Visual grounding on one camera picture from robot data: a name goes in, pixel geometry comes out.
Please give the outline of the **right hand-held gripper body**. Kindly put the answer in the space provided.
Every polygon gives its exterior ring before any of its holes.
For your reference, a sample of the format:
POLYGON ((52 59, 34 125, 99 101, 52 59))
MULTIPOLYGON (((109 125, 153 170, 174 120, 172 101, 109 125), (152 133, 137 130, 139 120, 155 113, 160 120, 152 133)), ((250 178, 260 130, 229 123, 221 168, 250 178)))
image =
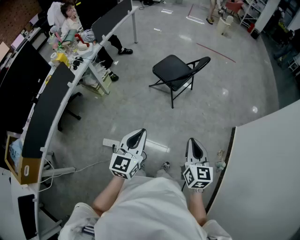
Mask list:
POLYGON ((186 162, 182 168, 182 176, 189 189, 205 189, 213 182, 213 168, 208 161, 186 162))

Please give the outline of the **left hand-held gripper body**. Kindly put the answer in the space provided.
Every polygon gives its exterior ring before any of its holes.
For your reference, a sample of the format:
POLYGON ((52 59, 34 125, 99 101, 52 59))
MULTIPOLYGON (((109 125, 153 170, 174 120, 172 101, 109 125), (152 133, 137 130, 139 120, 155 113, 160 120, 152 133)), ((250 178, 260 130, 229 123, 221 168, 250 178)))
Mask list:
POLYGON ((143 147, 124 149, 113 145, 109 169, 114 176, 130 180, 141 168, 143 147))

